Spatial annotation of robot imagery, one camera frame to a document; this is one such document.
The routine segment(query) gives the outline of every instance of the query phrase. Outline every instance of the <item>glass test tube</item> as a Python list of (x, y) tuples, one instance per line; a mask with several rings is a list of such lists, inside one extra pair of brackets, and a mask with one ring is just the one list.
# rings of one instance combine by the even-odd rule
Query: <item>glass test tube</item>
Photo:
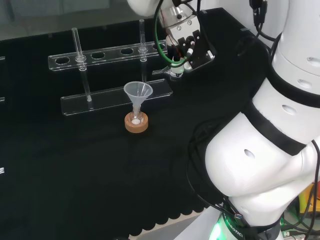
[(146, 47), (146, 34), (145, 34), (145, 20), (141, 19), (139, 21), (140, 28), (140, 62), (141, 62), (141, 76), (142, 82), (147, 82), (147, 47)]
[(88, 83), (88, 77), (87, 77), (87, 66), (85, 64), (86, 56), (82, 54), (80, 39), (78, 35), (78, 29), (76, 27), (73, 27), (71, 30), (72, 30), (73, 41), (74, 41), (74, 46), (76, 50), (75, 60), (79, 63), (79, 71), (81, 73), (82, 84), (83, 84), (84, 92), (86, 95), (86, 100), (88, 103), (90, 103), (92, 101), (92, 98), (91, 98), (91, 93), (90, 93), (90, 88)]

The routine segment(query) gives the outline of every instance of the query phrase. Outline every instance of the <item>black table surface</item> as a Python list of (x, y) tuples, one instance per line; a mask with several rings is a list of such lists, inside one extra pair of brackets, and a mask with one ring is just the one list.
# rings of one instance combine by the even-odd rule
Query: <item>black table surface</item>
[[(204, 209), (185, 176), (193, 129), (239, 112), (264, 80), (267, 60), (255, 45), (237, 57), (250, 32), (224, 9), (201, 18), (216, 59), (169, 81), (171, 97), (145, 102), (149, 128), (138, 135), (124, 127), (130, 105), (62, 115), (60, 97), (83, 93), (82, 81), (77, 69), (50, 71), (48, 56), (74, 52), (71, 31), (0, 42), (1, 240), (127, 238)], [(152, 25), (148, 19), (147, 41)], [(83, 50), (134, 44), (139, 23), (80, 29), (79, 37)], [(148, 60), (149, 75), (163, 67), (158, 57)], [(140, 77), (136, 60), (88, 68), (91, 91)]]

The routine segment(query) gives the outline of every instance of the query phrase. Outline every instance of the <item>clear acrylic rack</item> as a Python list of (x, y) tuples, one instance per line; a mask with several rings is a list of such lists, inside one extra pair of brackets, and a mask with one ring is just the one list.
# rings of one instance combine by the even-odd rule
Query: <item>clear acrylic rack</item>
[[(48, 67), (52, 71), (63, 71), (78, 68), (81, 73), (84, 93), (63, 96), (60, 99), (62, 114), (71, 116), (115, 106), (129, 104), (131, 101), (124, 92), (124, 87), (90, 91), (87, 67), (100, 64), (140, 59), (141, 81), (147, 82), (153, 88), (153, 94), (147, 100), (170, 96), (171, 90), (167, 80), (147, 81), (147, 59), (158, 56), (154, 42), (145, 40), (145, 21), (139, 21), (140, 43), (82, 51), (77, 28), (72, 28), (72, 36), (76, 52), (48, 56)], [(166, 41), (160, 41), (165, 54), (168, 53)]]

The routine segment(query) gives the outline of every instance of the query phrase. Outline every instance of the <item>green cable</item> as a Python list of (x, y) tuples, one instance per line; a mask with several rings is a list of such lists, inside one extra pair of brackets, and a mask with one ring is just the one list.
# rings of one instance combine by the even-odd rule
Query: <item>green cable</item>
[(170, 58), (168, 58), (168, 57), (165, 55), (165, 53), (162, 51), (162, 48), (161, 48), (160, 43), (159, 43), (159, 40), (158, 40), (157, 21), (158, 21), (158, 14), (157, 14), (157, 16), (156, 16), (154, 31), (155, 31), (155, 43), (156, 43), (157, 48), (158, 48), (158, 50), (159, 50), (160, 56), (161, 56), (164, 60), (166, 60), (168, 63), (170, 63), (170, 64), (177, 64), (177, 65), (179, 65), (179, 64), (185, 63), (185, 62), (186, 62), (186, 59), (187, 59), (186, 57), (185, 57), (184, 59), (180, 60), (180, 61), (172, 61), (172, 60), (171, 60)]

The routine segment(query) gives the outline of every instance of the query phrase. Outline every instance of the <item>green led light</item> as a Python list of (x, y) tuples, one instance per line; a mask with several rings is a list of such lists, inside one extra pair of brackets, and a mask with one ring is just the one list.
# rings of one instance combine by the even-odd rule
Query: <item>green led light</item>
[(219, 221), (214, 225), (209, 240), (226, 240)]
[(209, 240), (217, 240), (221, 234), (221, 227), (219, 222), (214, 225), (212, 232), (210, 234)]

